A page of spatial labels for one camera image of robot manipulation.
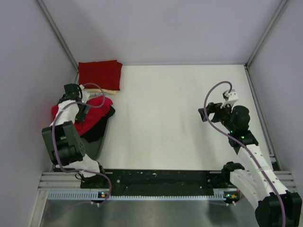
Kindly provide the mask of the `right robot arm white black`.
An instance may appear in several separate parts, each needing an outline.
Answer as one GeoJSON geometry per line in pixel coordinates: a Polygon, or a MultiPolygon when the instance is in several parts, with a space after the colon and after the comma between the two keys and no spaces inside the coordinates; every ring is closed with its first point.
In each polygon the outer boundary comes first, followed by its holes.
{"type": "Polygon", "coordinates": [[[249,130],[248,108],[209,103],[198,112],[203,122],[209,122],[211,126],[220,122],[228,130],[229,144],[241,162],[225,164],[221,182],[226,187],[236,186],[242,192],[255,211],[258,225],[299,226],[302,198],[298,193],[290,192],[267,163],[249,130]]]}

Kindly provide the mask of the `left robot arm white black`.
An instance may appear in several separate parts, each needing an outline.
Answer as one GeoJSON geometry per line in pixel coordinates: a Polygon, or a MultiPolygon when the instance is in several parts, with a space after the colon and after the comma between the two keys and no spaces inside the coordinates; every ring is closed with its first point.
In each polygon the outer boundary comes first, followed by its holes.
{"type": "Polygon", "coordinates": [[[64,86],[65,93],[58,102],[58,112],[50,126],[42,129],[42,136],[51,162],[64,173],[79,173],[91,177],[96,187],[107,183],[107,175],[98,161],[91,159],[74,123],[83,122],[90,108],[101,108],[105,103],[105,93],[99,105],[87,103],[90,94],[83,85],[70,83],[64,86]]]}

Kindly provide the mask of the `bright pink-red t shirt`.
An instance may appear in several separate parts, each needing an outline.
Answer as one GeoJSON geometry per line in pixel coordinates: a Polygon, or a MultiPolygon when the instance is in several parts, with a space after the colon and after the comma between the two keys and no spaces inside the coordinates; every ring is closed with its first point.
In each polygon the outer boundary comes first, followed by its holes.
{"type": "MultiPolygon", "coordinates": [[[[89,100],[87,103],[93,106],[100,105],[103,101],[103,96],[95,97],[89,100]]],[[[75,122],[75,128],[80,136],[83,136],[86,132],[89,132],[96,126],[97,123],[105,119],[106,114],[109,113],[110,107],[113,104],[113,101],[110,98],[105,97],[105,103],[100,108],[90,108],[84,122],[75,122]]],[[[53,120],[58,112],[58,104],[53,106],[51,109],[53,120]]]]}

